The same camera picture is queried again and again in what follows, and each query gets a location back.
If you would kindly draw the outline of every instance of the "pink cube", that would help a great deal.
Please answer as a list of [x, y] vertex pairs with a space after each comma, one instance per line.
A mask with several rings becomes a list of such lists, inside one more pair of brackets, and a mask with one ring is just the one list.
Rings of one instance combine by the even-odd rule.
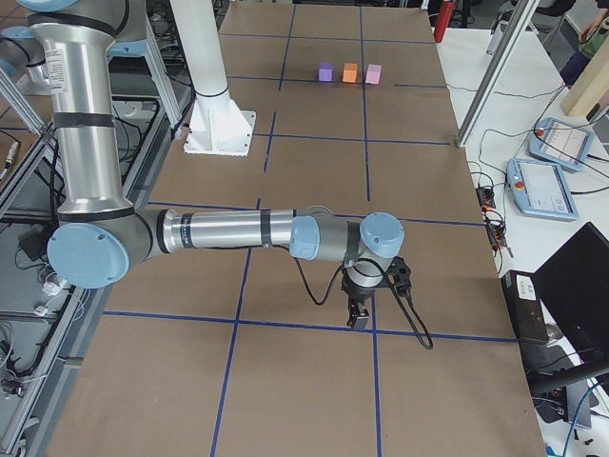
[[368, 65], [368, 70], [365, 73], [366, 84], [379, 84], [381, 80], [381, 68], [382, 66], [380, 65]]
[[319, 80], [323, 83], [331, 83], [333, 70], [332, 62], [322, 62], [320, 64]]

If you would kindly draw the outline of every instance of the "blue joint cap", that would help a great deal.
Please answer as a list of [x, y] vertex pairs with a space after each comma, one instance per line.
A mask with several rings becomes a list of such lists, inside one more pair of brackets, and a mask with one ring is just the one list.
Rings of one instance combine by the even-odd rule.
[[0, 69], [2, 69], [9, 77], [13, 77], [15, 74], [17, 74], [17, 69], [6, 60], [0, 59]]
[[404, 237], [400, 221], [386, 212], [368, 214], [360, 224], [360, 235], [365, 245], [384, 259], [398, 255]]
[[33, 40], [34, 35], [26, 26], [8, 27], [0, 31], [0, 35], [11, 40]]
[[93, 224], [58, 228], [50, 237], [47, 255], [57, 274], [79, 288], [103, 288], [121, 279], [129, 269], [123, 244]]
[[38, 12], [54, 12], [71, 7], [78, 0], [17, 0], [21, 6], [28, 10]]
[[108, 50], [108, 55], [111, 57], [144, 57], [147, 50], [146, 40], [126, 41], [115, 43]]
[[289, 253], [292, 257], [313, 260], [320, 250], [320, 227], [312, 216], [296, 216], [292, 221]]

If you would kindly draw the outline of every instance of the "white desk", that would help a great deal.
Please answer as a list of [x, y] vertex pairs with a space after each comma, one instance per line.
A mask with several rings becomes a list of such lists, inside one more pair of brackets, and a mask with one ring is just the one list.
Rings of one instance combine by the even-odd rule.
[[[485, 52], [489, 41], [490, 33], [488, 30], [449, 29], [446, 31], [443, 42], [438, 45], [438, 52], [446, 83], [449, 87], [469, 89], [478, 87], [491, 59]], [[500, 82], [495, 87], [495, 91], [536, 95], [557, 89], [561, 82], [557, 70], [538, 38], [532, 32], [527, 32], [521, 38], [516, 52], [507, 64]], [[567, 118], [562, 113], [560, 101], [566, 93], [567, 89], [559, 95], [544, 114], [544, 117], [553, 116], [567, 120], [574, 125], [587, 124], [585, 119]], [[450, 96], [457, 122], [461, 124], [474, 98], [474, 92], [450, 89]], [[496, 129], [514, 134], [531, 129], [550, 99], [551, 95], [524, 99], [493, 94], [467, 142], [468, 159], [471, 161], [479, 160], [481, 137], [485, 130]], [[482, 144], [482, 158], [485, 162], [499, 169], [505, 169], [507, 161], [517, 153], [520, 157], [528, 156], [526, 144], [519, 150], [525, 138], [526, 135], [521, 135], [518, 138], [508, 138], [488, 132]], [[599, 157], [607, 157], [607, 153], [598, 139], [590, 152]], [[588, 163], [609, 174], [609, 164], [594, 160], [588, 160]], [[494, 179], [495, 184], [503, 182], [504, 177], [501, 173], [485, 165], [481, 166], [482, 171], [489, 174]], [[470, 167], [472, 170], [478, 170], [475, 164], [470, 164]], [[566, 174], [568, 186], [571, 190], [598, 189], [609, 184], [605, 178], [588, 168], [584, 168], [583, 171], [578, 173]], [[478, 182], [478, 178], [478, 175], [473, 175], [475, 182]], [[487, 184], [486, 178], [482, 177], [481, 182]], [[505, 249], [503, 250], [501, 275], [509, 269], [535, 271], [587, 221], [592, 221], [605, 236], [609, 237], [609, 214], [607, 211], [609, 190], [574, 197], [576, 207], [580, 213], [579, 220], [576, 222], [559, 222], [522, 216], [514, 205], [510, 191], [508, 190], [505, 198], [503, 198], [502, 187], [496, 187], [495, 189], [498, 211], [505, 214], [507, 243], [514, 254], [512, 258]], [[499, 266], [499, 255], [496, 260]], [[596, 409], [607, 414], [603, 407]], [[607, 449], [609, 449], [609, 421], [593, 416], [592, 424], [592, 431], [581, 432], [581, 440], [571, 443], [569, 456], [607, 455]], [[546, 443], [560, 454], [568, 426], [565, 423], [547, 425], [540, 420], [540, 428]], [[594, 443], [591, 446], [585, 446], [582, 442], [590, 437], [595, 439]]]

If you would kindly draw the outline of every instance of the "small block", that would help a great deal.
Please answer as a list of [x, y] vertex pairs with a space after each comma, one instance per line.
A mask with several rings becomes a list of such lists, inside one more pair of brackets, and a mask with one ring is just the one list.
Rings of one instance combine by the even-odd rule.
[[322, 62], [320, 64], [319, 80], [324, 83], [331, 83], [333, 70], [334, 66], [332, 65], [332, 62]]
[[368, 70], [365, 73], [365, 82], [367, 84], [379, 84], [381, 81], [381, 69], [383, 67], [381, 65], [368, 65]]
[[346, 62], [343, 68], [343, 81], [345, 83], [355, 83], [358, 79], [358, 64]]

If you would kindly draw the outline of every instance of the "orange cube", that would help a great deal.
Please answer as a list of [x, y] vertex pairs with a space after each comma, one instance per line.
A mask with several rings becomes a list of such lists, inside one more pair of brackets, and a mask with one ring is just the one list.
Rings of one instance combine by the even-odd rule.
[[343, 68], [343, 82], [355, 83], [358, 79], [358, 64], [346, 62]]

